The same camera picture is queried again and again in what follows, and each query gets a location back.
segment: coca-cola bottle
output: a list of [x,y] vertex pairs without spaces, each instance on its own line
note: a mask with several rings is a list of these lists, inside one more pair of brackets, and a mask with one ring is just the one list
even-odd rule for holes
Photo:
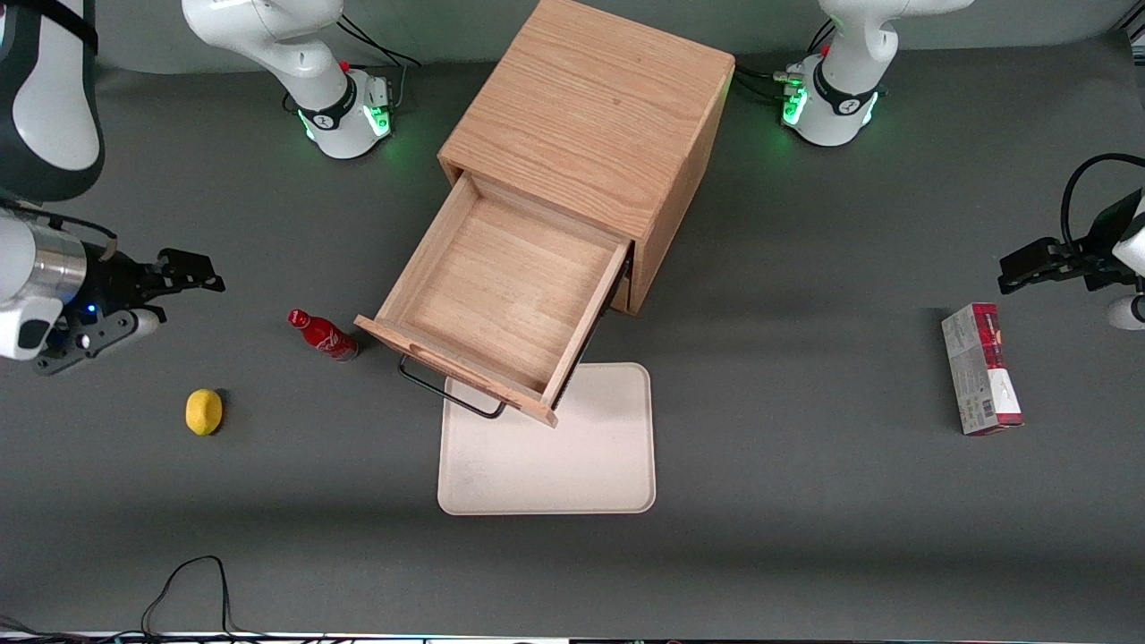
[[301,308],[290,312],[286,317],[290,323],[302,331],[306,343],[333,358],[338,362],[349,362],[357,358],[357,343],[354,338],[338,330],[334,323],[325,317],[313,317]]

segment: drawer handle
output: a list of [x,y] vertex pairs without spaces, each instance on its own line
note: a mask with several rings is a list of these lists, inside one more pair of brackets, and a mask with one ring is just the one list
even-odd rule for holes
[[460,405],[461,407],[468,409],[469,411],[473,411],[474,414],[476,414],[477,416],[481,416],[482,418],[489,418],[490,421],[492,421],[493,418],[497,418],[498,416],[500,416],[503,411],[505,411],[505,402],[504,401],[502,401],[502,403],[498,405],[497,409],[495,409],[493,411],[484,411],[482,409],[477,409],[476,407],[469,405],[468,402],[465,402],[464,400],[457,398],[456,395],[448,393],[445,390],[443,390],[441,387],[437,387],[437,386],[434,386],[434,385],[432,385],[432,384],[423,380],[421,378],[414,376],[413,374],[410,374],[409,371],[405,370],[405,359],[406,358],[409,358],[409,356],[405,355],[405,354],[402,354],[402,359],[397,362],[397,370],[402,374],[403,378],[405,378],[406,380],[413,383],[414,385],[418,385],[419,387],[421,387],[424,390],[432,391],[433,393],[435,393],[435,394],[444,398],[445,400],[452,402],[453,405]]

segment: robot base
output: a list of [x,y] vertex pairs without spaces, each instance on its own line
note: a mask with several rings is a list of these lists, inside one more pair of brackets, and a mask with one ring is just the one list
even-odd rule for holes
[[[787,71],[789,74],[800,74],[803,79],[810,79],[822,60],[821,55],[815,54],[788,65]],[[781,120],[808,142],[834,148],[848,143],[855,134],[859,134],[859,129],[870,121],[871,109],[876,101],[878,101],[877,93],[854,113],[839,116],[835,113],[831,103],[819,93],[815,84],[804,80],[798,85],[796,93],[783,103]]]
[[322,129],[299,113],[306,135],[327,157],[335,159],[360,157],[390,133],[389,84],[385,78],[374,78],[361,70],[346,73],[357,86],[357,103],[337,129]]

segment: yellow lemon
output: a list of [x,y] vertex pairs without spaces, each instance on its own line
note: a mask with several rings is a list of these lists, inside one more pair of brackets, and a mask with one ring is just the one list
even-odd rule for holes
[[222,423],[222,399],[211,390],[199,390],[187,399],[187,426],[200,437],[219,429]]

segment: red and white box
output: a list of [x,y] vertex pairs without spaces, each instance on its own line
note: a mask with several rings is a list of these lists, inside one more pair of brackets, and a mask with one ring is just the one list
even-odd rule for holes
[[1021,425],[1021,408],[1002,358],[997,305],[968,305],[942,321],[942,336],[958,396],[962,433],[984,437]]

